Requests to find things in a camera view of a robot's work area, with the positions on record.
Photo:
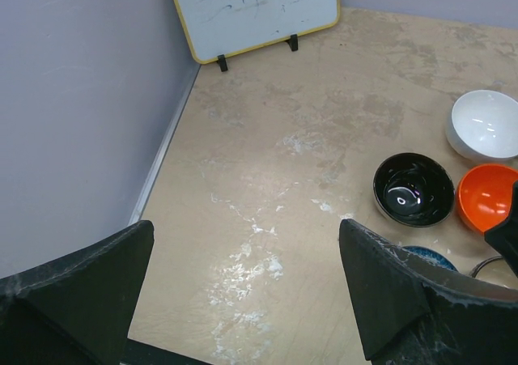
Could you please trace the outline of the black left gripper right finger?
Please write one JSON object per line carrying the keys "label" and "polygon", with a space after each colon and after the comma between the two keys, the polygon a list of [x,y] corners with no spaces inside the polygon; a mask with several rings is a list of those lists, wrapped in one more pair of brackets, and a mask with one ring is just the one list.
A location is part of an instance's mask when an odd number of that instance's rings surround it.
{"label": "black left gripper right finger", "polygon": [[447,270],[342,220],[339,249],[373,364],[515,364],[517,292]]}

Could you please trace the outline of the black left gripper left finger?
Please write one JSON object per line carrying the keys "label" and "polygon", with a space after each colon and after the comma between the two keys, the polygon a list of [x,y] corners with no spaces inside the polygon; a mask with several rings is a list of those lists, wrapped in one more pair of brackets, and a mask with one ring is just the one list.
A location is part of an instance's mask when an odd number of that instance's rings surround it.
{"label": "black left gripper left finger", "polygon": [[118,364],[154,244],[139,221],[1,281],[3,364]]}

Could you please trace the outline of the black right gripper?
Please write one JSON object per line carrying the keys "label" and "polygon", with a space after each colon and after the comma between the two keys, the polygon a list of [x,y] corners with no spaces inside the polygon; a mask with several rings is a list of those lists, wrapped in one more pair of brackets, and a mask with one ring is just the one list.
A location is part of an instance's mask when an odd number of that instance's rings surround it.
{"label": "black right gripper", "polygon": [[502,256],[513,273],[517,275],[517,182],[512,187],[512,200],[507,217],[486,231],[484,239]]}

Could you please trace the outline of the blue patterned bowl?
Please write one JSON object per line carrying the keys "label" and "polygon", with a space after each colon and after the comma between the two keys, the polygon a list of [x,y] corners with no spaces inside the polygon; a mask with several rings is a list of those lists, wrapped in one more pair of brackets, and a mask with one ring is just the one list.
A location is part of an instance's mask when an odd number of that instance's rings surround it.
{"label": "blue patterned bowl", "polygon": [[410,262],[414,265],[422,265],[424,262],[426,262],[433,266],[442,267],[452,272],[458,272],[458,269],[453,263],[450,262],[449,259],[447,259],[441,253],[436,252],[435,250],[417,245],[407,245],[404,246],[403,249],[405,249],[410,254]]}

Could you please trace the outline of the black glossy bowl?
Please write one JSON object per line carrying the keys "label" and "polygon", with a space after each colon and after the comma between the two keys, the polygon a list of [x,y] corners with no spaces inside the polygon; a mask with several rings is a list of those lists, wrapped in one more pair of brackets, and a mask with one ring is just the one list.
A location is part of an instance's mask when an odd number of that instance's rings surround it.
{"label": "black glossy bowl", "polygon": [[449,217],[455,187],[447,171],[419,153],[385,159],[372,181],[376,207],[386,218],[408,227],[432,227]]}

